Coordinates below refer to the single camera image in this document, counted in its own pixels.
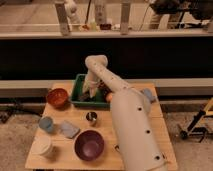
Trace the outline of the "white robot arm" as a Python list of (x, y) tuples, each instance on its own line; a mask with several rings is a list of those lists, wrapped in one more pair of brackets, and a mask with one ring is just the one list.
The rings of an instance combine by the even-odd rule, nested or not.
[(105, 55), (90, 55), (85, 65), (84, 92), (94, 97), (99, 80), (113, 92), (110, 112), (125, 171), (168, 171), (150, 125), (149, 99), (111, 72)]

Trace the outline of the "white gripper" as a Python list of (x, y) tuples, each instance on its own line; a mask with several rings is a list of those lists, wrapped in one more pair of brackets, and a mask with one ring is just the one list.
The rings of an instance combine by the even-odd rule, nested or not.
[(88, 92), (89, 96), (93, 98), (96, 95), (99, 82), (100, 79), (92, 71), (88, 71), (84, 79), (82, 92)]

